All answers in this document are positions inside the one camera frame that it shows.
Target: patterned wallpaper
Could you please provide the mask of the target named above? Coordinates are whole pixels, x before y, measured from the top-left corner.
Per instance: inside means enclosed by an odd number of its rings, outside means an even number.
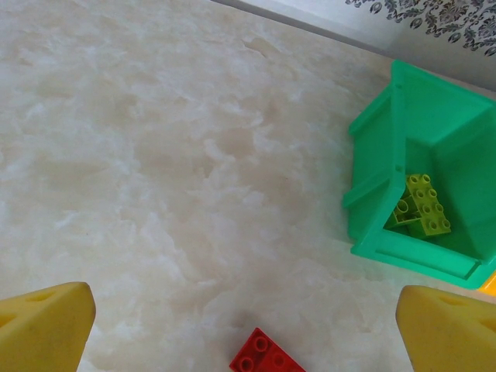
[[[411,29],[427,35],[446,34],[449,43],[496,55],[496,0],[345,0],[346,4],[370,6],[370,13],[409,22]]]

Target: red lego brick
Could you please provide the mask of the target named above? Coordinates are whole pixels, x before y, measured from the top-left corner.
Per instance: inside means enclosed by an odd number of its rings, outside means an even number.
[[[258,328],[255,328],[229,367],[234,372],[305,372]]]

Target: lego stud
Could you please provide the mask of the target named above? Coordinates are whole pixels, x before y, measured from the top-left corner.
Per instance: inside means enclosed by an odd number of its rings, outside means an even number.
[[[255,339],[255,350],[258,351],[259,353],[262,353],[263,351],[267,350],[269,347],[269,343],[265,337],[257,337]]]
[[[396,204],[396,210],[400,213],[406,213],[408,212],[408,204],[406,201],[404,200],[400,200],[397,204]]]
[[[251,358],[244,357],[241,359],[239,367],[242,372],[251,372],[253,370],[253,360]]]
[[[274,362],[274,366],[276,366],[278,368],[281,368],[282,366],[284,366],[284,357],[280,354],[275,354],[272,361]]]

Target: marble floor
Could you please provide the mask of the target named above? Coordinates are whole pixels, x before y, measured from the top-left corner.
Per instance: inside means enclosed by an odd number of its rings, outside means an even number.
[[[411,371],[406,284],[354,257],[346,128],[390,60],[206,0],[0,5],[0,298],[87,281],[79,371]]]

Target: green plastic bin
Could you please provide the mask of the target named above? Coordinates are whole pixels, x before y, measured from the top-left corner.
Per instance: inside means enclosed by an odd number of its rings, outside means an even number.
[[[479,288],[496,270],[496,103],[401,61],[350,126],[351,252]],[[428,174],[452,232],[429,240],[384,229],[406,174]]]

